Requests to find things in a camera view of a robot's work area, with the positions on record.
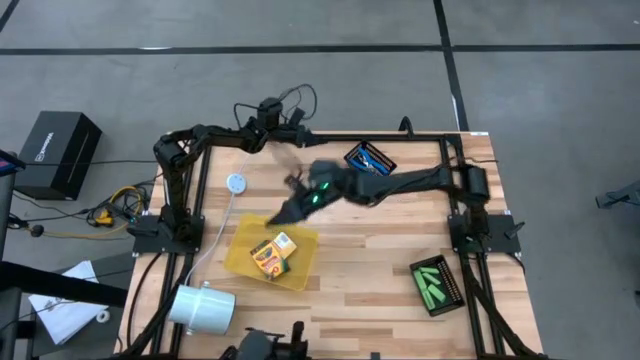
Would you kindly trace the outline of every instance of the yellow tray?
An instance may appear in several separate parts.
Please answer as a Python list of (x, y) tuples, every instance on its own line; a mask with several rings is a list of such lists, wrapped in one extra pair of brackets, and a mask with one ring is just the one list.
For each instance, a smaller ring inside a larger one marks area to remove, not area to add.
[[(266, 227), (267, 220), (266, 216), (253, 214), (242, 216), (233, 236), (227, 257), (224, 260), (224, 268), (232, 273), (245, 275), (287, 289), (304, 290), (311, 272), (313, 256), (318, 247), (318, 233), (298, 226)], [(264, 240), (272, 240), (280, 232), (287, 234), (298, 248), (287, 258), (290, 270), (271, 281), (258, 268), (249, 252)]]

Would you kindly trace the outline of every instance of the white container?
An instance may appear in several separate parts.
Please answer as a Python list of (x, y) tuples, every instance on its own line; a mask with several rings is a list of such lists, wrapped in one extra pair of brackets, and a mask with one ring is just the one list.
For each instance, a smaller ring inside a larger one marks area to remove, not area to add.
[(186, 325), (187, 333), (224, 335), (231, 324), (235, 304), (233, 294), (208, 287), (196, 289), (180, 285), (169, 320)]

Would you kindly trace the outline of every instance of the gray floor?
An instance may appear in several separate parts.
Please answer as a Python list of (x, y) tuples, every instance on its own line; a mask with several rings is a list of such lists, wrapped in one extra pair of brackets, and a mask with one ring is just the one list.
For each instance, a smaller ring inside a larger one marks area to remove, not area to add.
[[(439, 43), (431, 1), (268, 4), (21, 0), (0, 47)], [(631, 0), (449, 0), (445, 11), (454, 44), (640, 42), (640, 5)], [(640, 53), (455, 58), (469, 125), (491, 133), (509, 206), (527, 222), (527, 282), (545, 351), (558, 358), (635, 358), (640, 209), (598, 210), (594, 196), (640, 178)], [(394, 129), (403, 115), (416, 129), (456, 129), (439, 53), (0, 56), (0, 144), (20, 150), (41, 110), (77, 110), (105, 132), (96, 160), (151, 159), (159, 134), (195, 123), (231, 126), (234, 102), (255, 103), (302, 82), (320, 96), (313, 129)], [(154, 169), (93, 166), (78, 201), (53, 205), (90, 206)], [(19, 200), (12, 209), (24, 217), (50, 214)], [(77, 220), (47, 226), (91, 231)], [(131, 245), (11, 233), (5, 259), (53, 270)], [(112, 344), (47, 358), (106, 356)]]

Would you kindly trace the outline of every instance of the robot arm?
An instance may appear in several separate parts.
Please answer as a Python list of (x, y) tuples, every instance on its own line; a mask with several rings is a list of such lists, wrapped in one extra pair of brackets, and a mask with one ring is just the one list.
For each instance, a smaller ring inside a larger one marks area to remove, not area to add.
[[(297, 147), (323, 143), (310, 130), (299, 125), (299, 121), (281, 124), (281, 112), (282, 103), (279, 99), (268, 98), (257, 108), (257, 117), (249, 118), (238, 130), (215, 125), (196, 125), (163, 135), (154, 145), (153, 151), (162, 168), (166, 204), (160, 212), (161, 223), (153, 231), (163, 232), (163, 236), (177, 242), (187, 241), (191, 236), (193, 226), (185, 203), (184, 173), (208, 147), (232, 147), (247, 153), (257, 153), (267, 140), (291, 143)], [(188, 147), (180, 146), (181, 142), (188, 144)], [(149, 232), (149, 229), (139, 229), (136, 226), (130, 226), (127, 230), (133, 235)]]
[[(454, 181), (460, 174), (460, 185)], [(376, 206), (387, 196), (418, 191), (440, 190), (464, 203), (470, 209), (484, 212), (489, 201), (489, 186), (484, 169), (463, 165), (449, 168), (438, 165), (431, 169), (410, 171), (390, 176), (372, 176), (340, 167), (332, 161), (315, 161), (309, 170), (309, 187), (291, 181), (293, 195), (282, 204), (269, 225), (290, 224), (305, 220), (312, 213), (344, 198), (362, 206)]]

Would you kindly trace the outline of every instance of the wooden tabletop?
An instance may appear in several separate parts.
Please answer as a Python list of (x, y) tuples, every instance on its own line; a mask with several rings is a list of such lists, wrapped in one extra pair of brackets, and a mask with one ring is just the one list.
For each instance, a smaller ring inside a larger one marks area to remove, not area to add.
[[(472, 133), (461, 136), (467, 157), (494, 159), (489, 136)], [(318, 158), (342, 161), (354, 145), (355, 142), (333, 142), (291, 149), (309, 165)], [(398, 164), (396, 172), (440, 163), (440, 150), (435, 143), (376, 142), (374, 145)], [(218, 248), (196, 269), (191, 281), (191, 285), (200, 286), (206, 280), (215, 289), (235, 294), (236, 313), (226, 336), (185, 335), (180, 358), (217, 358), (229, 345), (240, 343), (246, 334), (245, 327), (289, 334), (298, 320), (305, 322), (303, 339), (309, 340), (309, 356), (314, 358), (369, 358), (371, 352), (380, 352), (382, 358), (475, 357), (467, 309), (430, 317), (408, 269), (413, 262), (442, 254), (460, 290), (464, 290), (460, 262), (451, 250), (446, 222), (449, 206), (444, 193), (396, 195), (374, 208), (339, 201), (315, 213), (302, 226), (319, 233), (317, 253), (306, 290), (295, 292), (229, 273), (223, 267), (241, 215), (275, 214), (289, 196), (283, 184), (287, 170), (277, 165), (268, 149), (248, 159), (247, 156), (237, 149), (213, 149), (204, 199), (203, 213), (207, 221), (203, 249), (213, 243), (229, 202), (226, 177), (237, 172), (245, 160), (243, 175), (248, 188), (236, 197)], [(506, 210), (497, 165), (478, 165), (486, 168), (489, 176), (492, 200), (487, 210), (490, 213)], [(197, 172), (194, 171), (192, 196), (197, 186)], [(159, 212), (163, 201), (160, 178), (153, 191), (152, 213)], [(144, 255), (136, 261), (125, 314), (152, 257)], [(156, 311), (166, 259), (167, 255), (163, 255), (156, 262), (142, 286), (135, 309), (134, 338)], [(498, 309), (524, 343), (541, 352), (522, 269), (505, 255), (491, 255), (488, 262)], [(176, 276), (180, 268), (179, 261)], [(480, 314), (487, 351), (492, 351), (488, 320), (483, 310)], [(125, 316), (120, 327), (123, 340), (126, 323)], [(169, 349), (172, 328), (171, 323), (165, 326), (163, 352)]]

